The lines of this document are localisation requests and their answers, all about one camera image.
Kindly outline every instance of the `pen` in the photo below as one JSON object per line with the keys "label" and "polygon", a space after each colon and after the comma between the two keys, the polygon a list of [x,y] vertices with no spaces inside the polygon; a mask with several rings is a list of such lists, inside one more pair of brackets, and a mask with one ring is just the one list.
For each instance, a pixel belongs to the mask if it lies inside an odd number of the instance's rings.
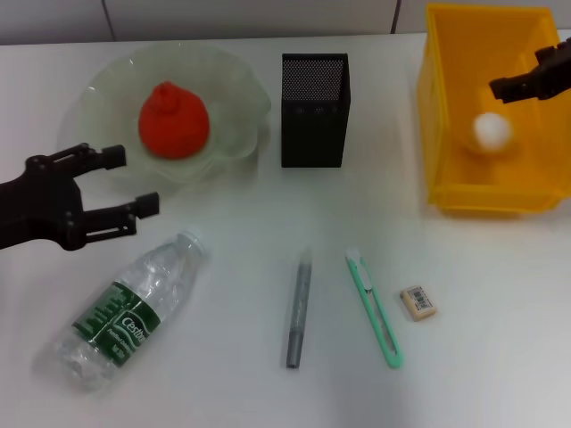
{"label": "pen", "polygon": [[310,282],[311,251],[308,249],[303,252],[297,268],[292,323],[289,327],[289,342],[287,343],[287,360],[285,363],[287,368],[298,368],[300,366],[305,316],[307,315],[307,300],[310,296]]}

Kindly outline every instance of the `yellow plastic bin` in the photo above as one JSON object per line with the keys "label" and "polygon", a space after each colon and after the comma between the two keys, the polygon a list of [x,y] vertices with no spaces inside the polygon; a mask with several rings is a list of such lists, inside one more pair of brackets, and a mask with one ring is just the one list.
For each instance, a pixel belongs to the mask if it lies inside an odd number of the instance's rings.
{"label": "yellow plastic bin", "polygon": [[[571,91],[504,104],[489,87],[537,65],[559,37],[550,10],[430,4],[418,110],[429,202],[443,210],[513,213],[554,208],[571,193]],[[501,155],[474,150],[474,119],[511,122]]]}

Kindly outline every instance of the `white tile wall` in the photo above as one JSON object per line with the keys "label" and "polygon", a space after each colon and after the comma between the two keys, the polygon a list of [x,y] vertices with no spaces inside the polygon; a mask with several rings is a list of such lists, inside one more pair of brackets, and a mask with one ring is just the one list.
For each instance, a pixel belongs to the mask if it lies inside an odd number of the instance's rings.
{"label": "white tile wall", "polygon": [[[431,2],[429,0],[402,0],[401,14],[396,32],[416,33],[426,31],[425,9],[428,3]],[[558,27],[560,29],[571,29],[571,0],[440,0],[438,3],[548,6],[553,12]]]}
{"label": "white tile wall", "polygon": [[99,0],[0,0],[0,45],[111,39]]}
{"label": "white tile wall", "polygon": [[118,40],[388,33],[396,0],[107,0]]}

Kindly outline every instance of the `white ball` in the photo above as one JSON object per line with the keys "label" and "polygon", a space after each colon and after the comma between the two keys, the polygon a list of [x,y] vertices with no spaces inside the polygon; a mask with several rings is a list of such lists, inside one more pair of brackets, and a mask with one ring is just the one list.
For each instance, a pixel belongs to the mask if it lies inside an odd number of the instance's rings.
{"label": "white ball", "polygon": [[513,137],[509,120],[497,113],[484,113],[474,120],[474,132],[480,146],[488,151],[504,149]]}

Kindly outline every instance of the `black mesh pen holder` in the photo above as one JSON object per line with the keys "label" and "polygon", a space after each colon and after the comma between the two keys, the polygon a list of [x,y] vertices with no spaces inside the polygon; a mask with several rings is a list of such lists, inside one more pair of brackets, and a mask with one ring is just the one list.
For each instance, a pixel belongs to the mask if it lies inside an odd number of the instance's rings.
{"label": "black mesh pen holder", "polygon": [[351,105],[347,54],[287,53],[282,66],[282,167],[341,167]]}

